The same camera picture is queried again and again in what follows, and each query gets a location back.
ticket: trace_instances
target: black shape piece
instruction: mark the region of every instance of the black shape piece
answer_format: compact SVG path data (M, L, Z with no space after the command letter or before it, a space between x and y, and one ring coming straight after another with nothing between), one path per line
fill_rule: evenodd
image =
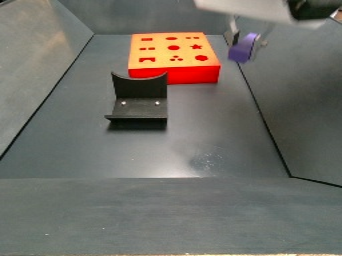
M112 73L112 82L116 101L112 114L104 117L123 126L134 123L137 127L137 124L146 122L165 126L167 122L167 73L145 79L131 79Z

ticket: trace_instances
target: shape sorter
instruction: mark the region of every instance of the shape sorter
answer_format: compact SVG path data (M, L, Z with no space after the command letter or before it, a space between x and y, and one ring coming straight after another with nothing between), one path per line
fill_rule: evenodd
M203 33L134 34L129 60L133 78L169 73L169 84L217 83L221 63Z

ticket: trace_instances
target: shaped hole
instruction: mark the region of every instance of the shaped hole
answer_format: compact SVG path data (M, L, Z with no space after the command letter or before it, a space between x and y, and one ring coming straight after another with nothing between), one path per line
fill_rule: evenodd
M151 61L155 62L155 57L151 58L139 58L139 62Z
M209 60L209 57L206 55L198 55L195 57L195 59L199 60L199 61L206 61L206 60Z
M178 45L170 45L167 48L171 51L177 51L177 50L179 50L181 47Z
M177 61L177 60L178 60L178 61L183 61L183 59L179 58L179 56L177 56L177 55L175 55L174 58L171 58L170 60L171 60L171 61Z
M194 44L190 46L194 50L201 50L202 49L202 45Z

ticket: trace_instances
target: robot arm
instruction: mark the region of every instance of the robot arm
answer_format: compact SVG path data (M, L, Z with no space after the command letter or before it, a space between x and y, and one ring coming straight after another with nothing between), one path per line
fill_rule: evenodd
M201 9L265 21L320 27L342 0L194 0Z

